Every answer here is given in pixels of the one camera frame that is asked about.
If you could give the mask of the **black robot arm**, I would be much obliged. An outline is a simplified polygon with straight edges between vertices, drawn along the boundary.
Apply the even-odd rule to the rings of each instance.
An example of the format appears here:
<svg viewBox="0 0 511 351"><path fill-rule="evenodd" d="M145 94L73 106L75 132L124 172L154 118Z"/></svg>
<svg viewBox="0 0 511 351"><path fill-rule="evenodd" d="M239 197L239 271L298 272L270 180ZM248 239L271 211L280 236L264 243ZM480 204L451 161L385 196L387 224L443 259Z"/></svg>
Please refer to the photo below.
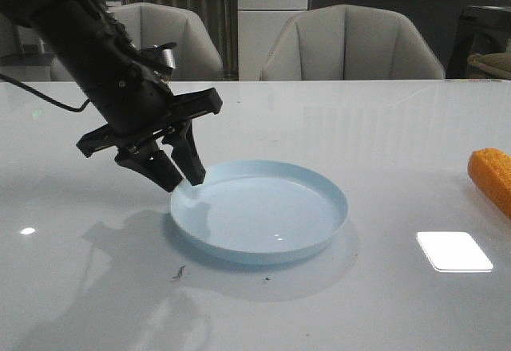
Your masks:
<svg viewBox="0 0 511 351"><path fill-rule="evenodd" d="M175 95L167 45L137 49L103 0L1 0L1 12L34 30L105 118L77 147L85 156L116 147L116 163L172 191L204 181L194 118L217 114L215 89Z"/></svg>

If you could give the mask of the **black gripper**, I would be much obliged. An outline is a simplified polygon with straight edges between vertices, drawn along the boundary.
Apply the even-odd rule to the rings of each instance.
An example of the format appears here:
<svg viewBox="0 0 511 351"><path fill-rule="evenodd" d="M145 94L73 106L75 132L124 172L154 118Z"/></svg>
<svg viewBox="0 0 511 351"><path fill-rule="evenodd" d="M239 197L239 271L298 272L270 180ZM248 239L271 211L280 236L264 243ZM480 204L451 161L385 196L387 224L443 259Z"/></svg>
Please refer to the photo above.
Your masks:
<svg viewBox="0 0 511 351"><path fill-rule="evenodd" d="M172 146L172 160L187 181L204 182L206 171L196 150L191 120L217 114L222 100L214 88L174 95L152 70L127 59L77 58L75 81L107 122L77 143L87 157L111 146L141 148L159 130L170 129L162 140ZM118 149L117 165L139 173L167 192L183 179L164 151Z"/></svg>

